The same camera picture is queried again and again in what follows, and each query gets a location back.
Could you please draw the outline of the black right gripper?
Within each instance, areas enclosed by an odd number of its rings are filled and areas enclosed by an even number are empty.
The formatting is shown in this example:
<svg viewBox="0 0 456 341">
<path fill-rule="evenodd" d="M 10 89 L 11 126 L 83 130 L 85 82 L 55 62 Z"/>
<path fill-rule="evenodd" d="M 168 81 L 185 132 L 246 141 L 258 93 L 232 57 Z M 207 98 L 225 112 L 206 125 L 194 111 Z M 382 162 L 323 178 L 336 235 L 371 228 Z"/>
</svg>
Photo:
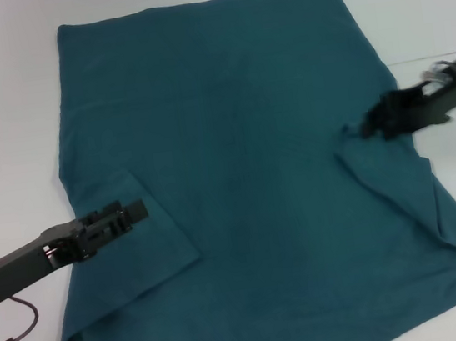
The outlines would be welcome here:
<svg viewBox="0 0 456 341">
<path fill-rule="evenodd" d="M 456 108 L 456 64 L 434 67 L 412 88 L 382 96 L 361 124 L 363 138 L 381 133 L 388 139 L 447 123 Z"/>
</svg>

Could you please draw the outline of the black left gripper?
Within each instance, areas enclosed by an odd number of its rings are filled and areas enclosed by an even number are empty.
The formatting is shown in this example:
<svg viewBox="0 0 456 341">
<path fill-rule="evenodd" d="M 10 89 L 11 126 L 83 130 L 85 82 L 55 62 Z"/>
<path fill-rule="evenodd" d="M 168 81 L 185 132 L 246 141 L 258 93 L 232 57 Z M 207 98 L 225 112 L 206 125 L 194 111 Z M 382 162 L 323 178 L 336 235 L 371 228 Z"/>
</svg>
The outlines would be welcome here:
<svg viewBox="0 0 456 341">
<path fill-rule="evenodd" d="M 0 303 L 62 267 L 93 257 L 148 215 L 142 199 L 127 207 L 116 201 L 84 218 L 48 228 L 31 243 L 0 258 Z"/>
</svg>

